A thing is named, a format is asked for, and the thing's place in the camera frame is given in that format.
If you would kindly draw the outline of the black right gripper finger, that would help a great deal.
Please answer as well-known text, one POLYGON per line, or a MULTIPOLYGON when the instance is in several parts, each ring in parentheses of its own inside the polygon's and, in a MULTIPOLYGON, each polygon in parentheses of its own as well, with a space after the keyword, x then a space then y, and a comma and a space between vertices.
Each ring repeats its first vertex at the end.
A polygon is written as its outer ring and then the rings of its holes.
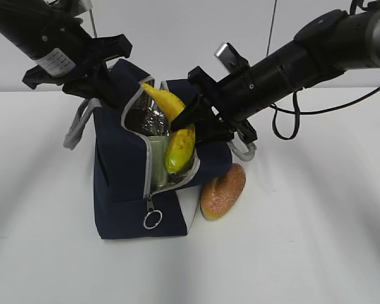
POLYGON ((219 115, 198 117, 194 121, 196 131, 196 145, 212 142, 229 142, 234 139, 234 133, 227 122, 219 115))
POLYGON ((193 100, 170 123, 171 130, 184 129, 202 120, 214 116, 211 106, 206 102, 204 95, 197 93, 193 100))

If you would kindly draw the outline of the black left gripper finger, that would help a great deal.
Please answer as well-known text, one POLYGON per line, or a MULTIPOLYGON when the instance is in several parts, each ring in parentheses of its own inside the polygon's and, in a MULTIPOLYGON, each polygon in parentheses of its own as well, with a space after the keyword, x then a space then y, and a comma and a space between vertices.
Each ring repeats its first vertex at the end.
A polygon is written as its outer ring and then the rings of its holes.
POLYGON ((65 82, 62 87, 65 94, 78 96, 84 99, 91 99, 97 96, 97 90, 86 79, 76 79, 65 82))
POLYGON ((111 70, 106 63, 93 66, 91 73, 91 98, 97 98, 115 110, 124 107, 124 97, 116 80, 111 76, 111 70))

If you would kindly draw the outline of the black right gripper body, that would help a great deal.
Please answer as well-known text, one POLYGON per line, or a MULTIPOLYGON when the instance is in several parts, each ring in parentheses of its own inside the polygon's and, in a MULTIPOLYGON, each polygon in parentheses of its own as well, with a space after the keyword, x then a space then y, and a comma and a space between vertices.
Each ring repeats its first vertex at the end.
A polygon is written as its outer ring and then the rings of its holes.
POLYGON ((188 74, 188 81, 198 93, 204 95, 213 114, 221 116, 233 133, 240 135, 242 142, 257 140, 257 132, 248 121, 248 102, 256 93, 249 67, 229 73, 220 81, 212 79, 201 67, 197 66, 188 74))

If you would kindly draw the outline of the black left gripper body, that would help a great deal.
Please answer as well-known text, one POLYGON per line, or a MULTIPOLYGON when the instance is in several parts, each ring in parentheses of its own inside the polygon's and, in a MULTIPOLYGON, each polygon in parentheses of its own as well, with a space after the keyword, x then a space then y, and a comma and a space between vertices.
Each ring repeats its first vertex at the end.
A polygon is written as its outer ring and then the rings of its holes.
POLYGON ((36 64, 23 83, 61 85, 91 73, 93 66, 130 56, 132 44, 125 35, 92 38, 82 28, 23 28, 22 51, 36 64))

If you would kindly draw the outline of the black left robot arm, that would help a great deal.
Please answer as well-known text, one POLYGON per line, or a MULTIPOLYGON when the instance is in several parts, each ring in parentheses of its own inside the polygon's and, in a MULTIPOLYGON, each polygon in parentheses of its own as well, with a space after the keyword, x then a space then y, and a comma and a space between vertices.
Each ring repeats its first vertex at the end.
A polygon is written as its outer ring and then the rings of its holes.
POLYGON ((123 34, 91 37, 81 26, 78 1, 0 1, 0 34, 36 66, 23 83, 60 86, 65 94, 98 98, 119 109, 121 100, 107 61, 128 58, 132 44, 123 34))

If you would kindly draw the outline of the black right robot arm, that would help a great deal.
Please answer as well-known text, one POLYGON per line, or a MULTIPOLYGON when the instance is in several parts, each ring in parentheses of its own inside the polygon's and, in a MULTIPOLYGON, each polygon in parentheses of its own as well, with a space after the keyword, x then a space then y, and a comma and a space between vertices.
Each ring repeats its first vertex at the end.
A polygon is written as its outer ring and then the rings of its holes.
POLYGON ((349 11, 335 9, 312 20, 255 65, 228 42, 215 56, 227 76, 216 81, 200 67, 191 70, 187 79, 196 97, 171 128, 195 124, 199 143, 228 141, 238 133, 249 144, 257 132, 248 119, 259 111, 349 70, 380 68, 380 1, 354 1, 349 11))

